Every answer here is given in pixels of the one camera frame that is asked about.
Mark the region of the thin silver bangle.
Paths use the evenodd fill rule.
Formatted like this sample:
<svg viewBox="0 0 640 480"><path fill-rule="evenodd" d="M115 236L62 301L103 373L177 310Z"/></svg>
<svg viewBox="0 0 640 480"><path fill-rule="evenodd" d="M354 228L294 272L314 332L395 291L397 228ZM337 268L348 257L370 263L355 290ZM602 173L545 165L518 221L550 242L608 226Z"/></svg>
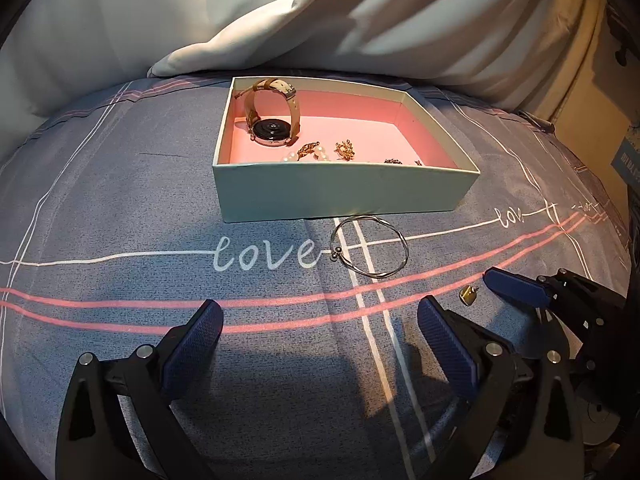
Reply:
<svg viewBox="0 0 640 480"><path fill-rule="evenodd" d="M378 269L374 266L370 252L373 243L366 240L361 226L362 222L375 223L395 235L395 237L392 238L392 242L398 243L401 250L401 257L396 266L388 269ZM352 260L350 256L350 250L347 248L346 243L342 242L342 236L344 235L346 226L352 226L358 235L358 247L362 250L363 258L366 260L367 267L365 269L360 268L360 266L354 263L354 260ZM401 233L401 230L397 229L396 226L393 226L387 220L378 218L374 214L354 214L344 219L334 219L334 228L329 238L329 257L331 261L341 263L345 269L355 274L370 278L370 280L381 281L387 280L405 269L410 259L410 248L408 240L404 237L404 234Z"/></svg>

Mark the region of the tan strap wristwatch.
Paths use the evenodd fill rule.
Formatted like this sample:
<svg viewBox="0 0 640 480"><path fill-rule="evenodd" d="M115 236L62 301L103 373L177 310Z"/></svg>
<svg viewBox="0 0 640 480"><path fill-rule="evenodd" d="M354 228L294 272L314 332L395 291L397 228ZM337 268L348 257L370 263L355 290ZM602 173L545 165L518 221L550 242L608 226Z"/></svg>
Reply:
<svg viewBox="0 0 640 480"><path fill-rule="evenodd" d="M264 78L244 90L235 92L241 101L246 130L250 140L266 148L293 146L299 138L300 114L297 90L279 77ZM258 94L270 93L267 115L258 112Z"/></svg>

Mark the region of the blue striped love bedsheet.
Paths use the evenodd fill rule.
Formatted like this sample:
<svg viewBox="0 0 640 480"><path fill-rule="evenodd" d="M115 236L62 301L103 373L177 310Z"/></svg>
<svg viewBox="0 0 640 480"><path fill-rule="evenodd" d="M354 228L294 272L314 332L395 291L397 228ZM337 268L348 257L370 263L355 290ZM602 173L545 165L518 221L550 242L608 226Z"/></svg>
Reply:
<svg viewBox="0 0 640 480"><path fill-rule="evenodd" d="M78 356L128 356L224 310L213 361L172 407L225 479L413 479L457 402L416 325L434 295L521 352L526 314L460 289L490 266L565 268L626 292L626 223L558 138L432 87L480 177L454 211L390 214L410 248L375 281L329 257L334 219L227 223L212 170L229 81L137 80L78 100L1 159L1 408L54 473Z"/></svg>

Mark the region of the gold flower brooch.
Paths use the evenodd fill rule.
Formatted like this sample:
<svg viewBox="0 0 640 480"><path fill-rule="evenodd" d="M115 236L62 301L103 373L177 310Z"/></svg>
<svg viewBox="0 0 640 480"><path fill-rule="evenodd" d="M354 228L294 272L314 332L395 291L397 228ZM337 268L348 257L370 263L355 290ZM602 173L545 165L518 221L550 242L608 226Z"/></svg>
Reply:
<svg viewBox="0 0 640 480"><path fill-rule="evenodd" d="M350 162L355 158L355 150L351 140L344 140L335 143L334 152L337 154L339 160L344 162Z"/></svg>

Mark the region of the white pillow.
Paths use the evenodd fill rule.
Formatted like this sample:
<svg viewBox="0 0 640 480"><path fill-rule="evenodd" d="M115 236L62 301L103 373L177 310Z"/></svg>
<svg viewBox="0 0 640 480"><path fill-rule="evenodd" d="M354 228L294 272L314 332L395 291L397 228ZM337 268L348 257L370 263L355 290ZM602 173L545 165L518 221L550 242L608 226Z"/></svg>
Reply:
<svg viewBox="0 0 640 480"><path fill-rule="evenodd" d="M416 79L549 116L577 76L603 0L273 0L154 76L258 65Z"/></svg>

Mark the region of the gold leaf brooch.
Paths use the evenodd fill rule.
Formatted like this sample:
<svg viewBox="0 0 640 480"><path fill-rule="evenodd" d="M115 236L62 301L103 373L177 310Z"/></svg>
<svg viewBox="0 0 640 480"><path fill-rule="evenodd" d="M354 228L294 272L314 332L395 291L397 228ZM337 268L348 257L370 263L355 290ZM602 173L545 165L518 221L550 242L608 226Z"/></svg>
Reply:
<svg viewBox="0 0 640 480"><path fill-rule="evenodd" d="M314 142L309 142L309 143L304 144L296 152L296 159L297 160L301 160L302 158L306 157L307 155L313 155L317 151L317 148L319 146L320 146L320 142L319 141L314 141Z"/></svg>

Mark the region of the mint box pink interior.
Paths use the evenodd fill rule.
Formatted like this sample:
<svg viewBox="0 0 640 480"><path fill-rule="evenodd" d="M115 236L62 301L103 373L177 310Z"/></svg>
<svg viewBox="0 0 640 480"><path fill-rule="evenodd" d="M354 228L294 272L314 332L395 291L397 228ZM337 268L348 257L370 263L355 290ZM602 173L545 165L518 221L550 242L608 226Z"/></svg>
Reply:
<svg viewBox="0 0 640 480"><path fill-rule="evenodd" d="M224 221L450 211L480 176L458 130L410 84L287 76L302 108L298 141L256 144L233 95L258 80L233 78L222 115L213 173ZM350 162L334 152L346 139ZM314 141L317 151L297 160Z"/></svg>

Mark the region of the white curtain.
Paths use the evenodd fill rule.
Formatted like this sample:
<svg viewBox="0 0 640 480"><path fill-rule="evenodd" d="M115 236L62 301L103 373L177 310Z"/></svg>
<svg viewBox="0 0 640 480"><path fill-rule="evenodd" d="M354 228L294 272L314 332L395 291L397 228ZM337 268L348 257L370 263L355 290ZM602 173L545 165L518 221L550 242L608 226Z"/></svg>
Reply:
<svg viewBox="0 0 640 480"><path fill-rule="evenodd" d="M274 0L30 0L1 47L1 154L73 100L139 79Z"/></svg>

